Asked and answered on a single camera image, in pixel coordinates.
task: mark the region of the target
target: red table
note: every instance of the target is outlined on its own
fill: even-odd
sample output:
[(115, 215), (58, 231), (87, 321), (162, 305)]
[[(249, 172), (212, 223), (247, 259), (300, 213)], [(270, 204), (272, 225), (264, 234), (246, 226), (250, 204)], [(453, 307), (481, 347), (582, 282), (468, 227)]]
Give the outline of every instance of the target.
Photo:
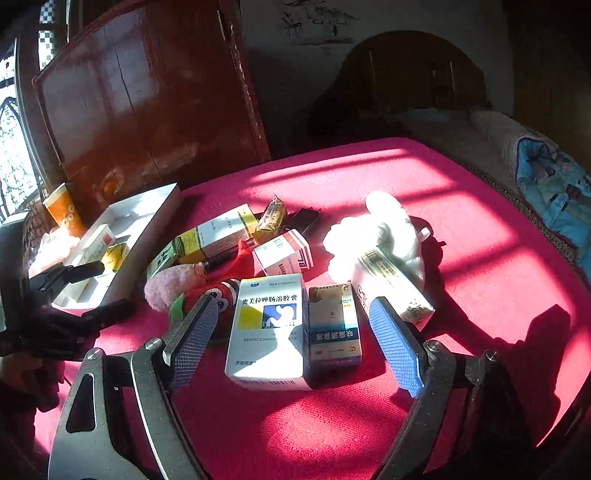
[[(540, 231), (442, 155), (390, 138), (270, 162), (186, 190), (167, 231), (172, 238), (245, 202), (261, 211), (277, 194), (290, 212), (322, 209), (311, 238), (315, 267), (304, 278), (308, 286), (330, 284), (324, 235), (344, 216), (365, 213), (365, 196), (378, 189), (433, 231), (423, 255), (426, 295), (437, 312), (424, 334), (456, 352), (500, 351), (540, 442), (590, 371), (591, 301)], [(143, 303), (133, 318), (106, 330), (97, 346), (107, 353), (134, 350), (166, 327), (166, 315)], [(226, 347), (208, 349), (174, 403), (213, 477), (369, 478), (412, 401), (398, 390), (366, 323), (361, 338), (360, 370), (312, 393), (245, 390), (224, 376)], [(70, 379), (75, 369), (69, 366)], [(47, 447), (58, 417), (58, 409), (37, 416), (37, 438)]]

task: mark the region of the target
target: wall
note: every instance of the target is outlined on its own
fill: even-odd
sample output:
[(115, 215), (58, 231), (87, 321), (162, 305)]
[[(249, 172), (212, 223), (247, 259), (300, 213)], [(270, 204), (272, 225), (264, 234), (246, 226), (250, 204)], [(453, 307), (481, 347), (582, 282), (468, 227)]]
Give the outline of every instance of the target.
[[(337, 8), (353, 18), (319, 26), (294, 18), (294, 5), (302, 4)], [(309, 11), (316, 15), (314, 8)], [(301, 21), (299, 31), (287, 28), (284, 18)], [(340, 43), (326, 44), (337, 21)], [(512, 53), (501, 0), (248, 0), (242, 2), (242, 32), (273, 152), (288, 150), (301, 112), (334, 81), (351, 49), (393, 30), (433, 33), (463, 50), (484, 72), (493, 107), (512, 114)]]

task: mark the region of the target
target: omeprazole capsule box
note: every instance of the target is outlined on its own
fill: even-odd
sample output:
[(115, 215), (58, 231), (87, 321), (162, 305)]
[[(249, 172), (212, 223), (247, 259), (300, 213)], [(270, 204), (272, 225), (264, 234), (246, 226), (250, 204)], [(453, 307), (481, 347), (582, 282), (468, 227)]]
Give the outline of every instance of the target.
[(301, 274), (242, 280), (226, 375), (257, 390), (309, 390), (308, 295)]

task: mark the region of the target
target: orange cup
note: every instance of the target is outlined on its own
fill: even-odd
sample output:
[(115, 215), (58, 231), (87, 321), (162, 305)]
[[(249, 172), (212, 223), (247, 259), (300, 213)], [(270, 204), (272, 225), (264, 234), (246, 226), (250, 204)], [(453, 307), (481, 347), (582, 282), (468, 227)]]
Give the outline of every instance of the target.
[(43, 201), (53, 219), (59, 226), (65, 227), (71, 236), (82, 238), (86, 228), (70, 198), (66, 184), (62, 183)]

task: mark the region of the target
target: checkered curtain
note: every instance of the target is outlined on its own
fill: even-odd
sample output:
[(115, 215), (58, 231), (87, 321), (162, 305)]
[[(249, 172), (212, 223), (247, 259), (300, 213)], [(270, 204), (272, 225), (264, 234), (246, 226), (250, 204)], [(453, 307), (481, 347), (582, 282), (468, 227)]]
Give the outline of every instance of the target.
[[(39, 23), (55, 23), (55, 1), (49, 0), (41, 7)], [(55, 32), (49, 30), (39, 31), (39, 69), (43, 70), (47, 64), (56, 56)]]

